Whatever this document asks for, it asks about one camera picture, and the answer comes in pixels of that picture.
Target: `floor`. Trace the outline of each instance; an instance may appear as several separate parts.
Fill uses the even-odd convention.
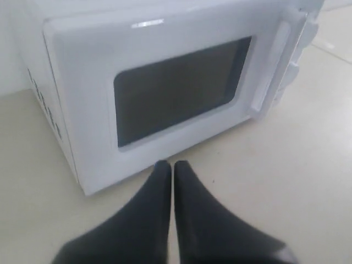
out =
[[[352,263],[351,14],[323,13],[299,77],[266,119],[170,159],[189,160],[216,198],[286,241],[302,264]],[[50,263],[64,242],[119,210],[149,173],[84,197],[32,93],[3,97],[0,263]],[[178,263],[173,220],[169,248],[169,263]]]

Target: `microwave window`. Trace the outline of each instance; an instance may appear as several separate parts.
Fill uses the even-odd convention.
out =
[[[229,103],[250,42],[248,37],[118,74],[114,80],[118,146]]]

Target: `white microwave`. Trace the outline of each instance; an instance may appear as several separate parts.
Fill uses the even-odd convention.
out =
[[[8,1],[33,91],[86,195],[265,116],[323,2]]]

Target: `microwave side panel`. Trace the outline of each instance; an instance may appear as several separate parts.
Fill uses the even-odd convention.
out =
[[[78,181],[56,85],[43,37],[40,9],[32,1],[8,0],[10,22],[21,57],[27,68],[29,83],[49,126],[62,148],[69,166]]]

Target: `microwave door handle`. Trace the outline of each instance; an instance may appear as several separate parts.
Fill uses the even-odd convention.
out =
[[[306,23],[306,12],[292,7],[283,11],[266,63],[268,70],[263,73],[250,105],[251,117],[261,119],[270,110]]]

